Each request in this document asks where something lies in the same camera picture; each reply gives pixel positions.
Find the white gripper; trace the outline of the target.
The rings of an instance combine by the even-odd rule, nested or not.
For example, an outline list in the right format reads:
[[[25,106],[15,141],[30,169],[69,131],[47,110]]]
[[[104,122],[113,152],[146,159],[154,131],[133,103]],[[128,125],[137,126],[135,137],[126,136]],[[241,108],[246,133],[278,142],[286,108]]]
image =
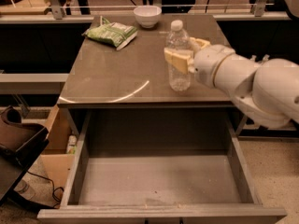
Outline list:
[[[194,76],[195,79],[214,88],[214,78],[221,63],[230,55],[235,54],[231,48],[223,45],[210,45],[210,42],[201,38],[190,38],[194,52]],[[187,75],[189,66],[193,64],[193,51],[190,49],[164,49],[165,60],[174,66],[180,73]]]

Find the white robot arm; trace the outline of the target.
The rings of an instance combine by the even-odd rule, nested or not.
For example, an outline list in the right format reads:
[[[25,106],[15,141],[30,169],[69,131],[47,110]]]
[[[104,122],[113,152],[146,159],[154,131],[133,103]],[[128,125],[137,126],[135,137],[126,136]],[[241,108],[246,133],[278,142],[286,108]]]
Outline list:
[[[267,128],[299,122],[299,65],[285,59],[256,63],[224,45],[192,38],[187,49],[164,49],[165,60],[182,73],[224,92],[248,118]]]

